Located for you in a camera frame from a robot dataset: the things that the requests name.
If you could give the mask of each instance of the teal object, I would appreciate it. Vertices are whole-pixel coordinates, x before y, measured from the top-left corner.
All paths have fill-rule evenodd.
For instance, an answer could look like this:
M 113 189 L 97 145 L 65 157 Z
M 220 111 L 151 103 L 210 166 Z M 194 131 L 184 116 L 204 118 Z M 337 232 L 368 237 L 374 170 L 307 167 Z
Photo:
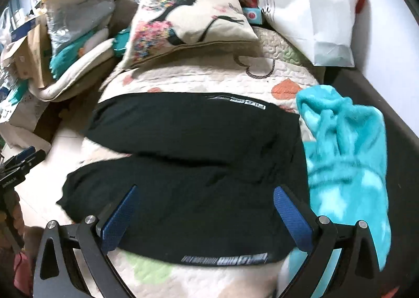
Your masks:
M 20 80 L 10 91 L 9 95 L 7 96 L 7 100 L 12 104 L 15 105 L 20 102 L 23 98 L 24 94 L 28 91 L 29 88 L 29 80 L 23 79 Z
M 114 49 L 116 57 L 122 57 L 125 54 L 126 44 L 129 40 L 130 30 L 131 28 L 128 27 L 118 32 L 118 34 L 115 36 L 115 39 L 112 43 L 112 47 Z
M 372 106 L 353 105 L 332 86 L 309 87 L 296 98 L 298 111 L 316 138 L 304 142 L 311 209 L 334 223 L 365 220 L 382 269 L 391 243 L 383 114 Z M 312 298 L 323 295 L 339 254 L 340 250 L 333 251 Z M 291 252 L 290 280 L 306 256 L 299 250 Z
M 78 51 L 84 46 L 87 40 L 93 36 L 93 34 L 93 31 L 89 31 L 51 58 L 49 68 L 54 80 L 59 79 L 62 74 L 78 60 Z

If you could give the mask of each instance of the white paper bag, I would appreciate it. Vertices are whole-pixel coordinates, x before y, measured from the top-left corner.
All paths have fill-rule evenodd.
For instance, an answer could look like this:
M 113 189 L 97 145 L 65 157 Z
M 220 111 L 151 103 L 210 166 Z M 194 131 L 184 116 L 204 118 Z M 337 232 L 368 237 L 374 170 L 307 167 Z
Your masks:
M 269 24 L 314 65 L 353 67 L 357 0 L 258 0 Z

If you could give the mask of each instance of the silver screw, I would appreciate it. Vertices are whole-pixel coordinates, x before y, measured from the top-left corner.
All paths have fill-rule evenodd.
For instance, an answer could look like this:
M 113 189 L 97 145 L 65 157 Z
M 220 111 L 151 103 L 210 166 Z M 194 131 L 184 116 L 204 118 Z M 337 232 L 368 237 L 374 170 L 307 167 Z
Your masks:
M 53 229 L 55 226 L 57 226 L 57 222 L 55 220 L 51 220 L 49 223 L 47 223 L 48 229 Z
M 94 216 L 87 216 L 86 219 L 84 219 L 85 223 L 94 223 L 96 218 Z
M 360 225 L 361 228 L 367 228 L 368 227 L 368 224 L 363 220 L 360 220 L 358 225 Z
M 318 220 L 323 224 L 327 225 L 330 222 L 330 219 L 327 216 L 319 216 Z

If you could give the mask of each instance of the human hand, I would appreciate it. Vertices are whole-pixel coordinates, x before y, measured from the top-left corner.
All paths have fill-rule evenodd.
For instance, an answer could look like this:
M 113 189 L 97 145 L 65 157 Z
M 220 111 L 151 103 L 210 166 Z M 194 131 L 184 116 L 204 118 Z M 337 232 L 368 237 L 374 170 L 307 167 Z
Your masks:
M 20 197 L 19 195 L 16 193 L 16 206 L 13 209 L 12 212 L 12 216 L 13 216 L 13 225 L 16 228 L 16 230 L 18 231 L 19 235 L 23 236 L 24 231 L 25 231 L 25 223 L 24 223 L 24 218 L 22 215 L 22 209 L 20 208 Z M 0 211 L 0 223 L 4 222 L 6 220 L 6 213 Z M 0 230 L 0 247 L 1 248 L 10 248 L 11 244 L 10 242 L 6 239 L 6 237 L 3 235 L 2 231 Z

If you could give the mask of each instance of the blue gripper pad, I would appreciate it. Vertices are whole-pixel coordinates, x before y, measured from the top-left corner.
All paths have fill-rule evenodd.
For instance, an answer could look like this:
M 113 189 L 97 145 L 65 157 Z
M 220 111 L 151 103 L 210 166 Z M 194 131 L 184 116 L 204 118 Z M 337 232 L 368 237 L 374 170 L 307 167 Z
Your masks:
M 311 252 L 313 230 L 281 187 L 274 190 L 274 205 L 297 247 L 303 252 Z
M 133 186 L 101 230 L 101 249 L 104 254 L 118 247 L 137 206 L 138 187 Z

